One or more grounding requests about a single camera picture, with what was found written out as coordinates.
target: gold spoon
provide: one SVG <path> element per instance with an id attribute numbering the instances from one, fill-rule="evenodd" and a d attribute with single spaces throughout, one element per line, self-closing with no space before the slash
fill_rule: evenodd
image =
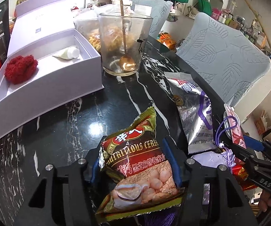
<path id="1" fill-rule="evenodd" d="M 123 33 L 123 43 L 124 43 L 124 56 L 120 58 L 119 64 L 120 68 L 125 71 L 135 70 L 135 62 L 133 58 L 127 55 L 127 46 L 126 46 L 126 33 L 125 33 L 125 23 L 124 23 L 124 6 L 123 1 L 120 1 L 121 5 L 121 16 L 122 16 L 122 33 Z"/>

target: human hand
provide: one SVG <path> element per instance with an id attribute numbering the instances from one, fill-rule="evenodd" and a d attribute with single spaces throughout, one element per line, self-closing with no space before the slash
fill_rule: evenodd
<path id="1" fill-rule="evenodd" d="M 261 196 L 260 196 L 258 207 L 263 212 L 266 212 L 266 210 L 269 206 L 271 207 L 271 194 L 269 192 L 263 190 L 261 193 Z"/>

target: chair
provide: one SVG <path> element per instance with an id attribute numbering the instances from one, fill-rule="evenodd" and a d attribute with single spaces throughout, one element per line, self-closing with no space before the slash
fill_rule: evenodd
<path id="1" fill-rule="evenodd" d="M 177 51 L 222 100 L 235 106 L 271 67 L 264 55 L 238 30 L 198 13 Z"/>
<path id="2" fill-rule="evenodd" d="M 132 10 L 134 10 L 136 4 L 152 7 L 150 16 L 153 18 L 153 21 L 149 35 L 156 39 L 170 13 L 173 3 L 170 1 L 165 2 L 164 0 L 132 0 Z"/>

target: glass cup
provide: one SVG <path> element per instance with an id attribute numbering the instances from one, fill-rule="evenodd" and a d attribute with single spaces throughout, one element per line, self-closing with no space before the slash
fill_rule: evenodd
<path id="1" fill-rule="evenodd" d="M 102 65 L 107 73 L 114 76 L 130 76 L 139 69 L 151 23 L 151 17 L 141 14 L 99 15 Z"/>

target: purple tassel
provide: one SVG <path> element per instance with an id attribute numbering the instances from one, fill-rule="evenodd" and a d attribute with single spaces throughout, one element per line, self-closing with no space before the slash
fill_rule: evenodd
<path id="1" fill-rule="evenodd" d="M 165 210 L 146 214 L 145 226 L 170 226 L 177 213 L 176 208 L 171 207 Z"/>

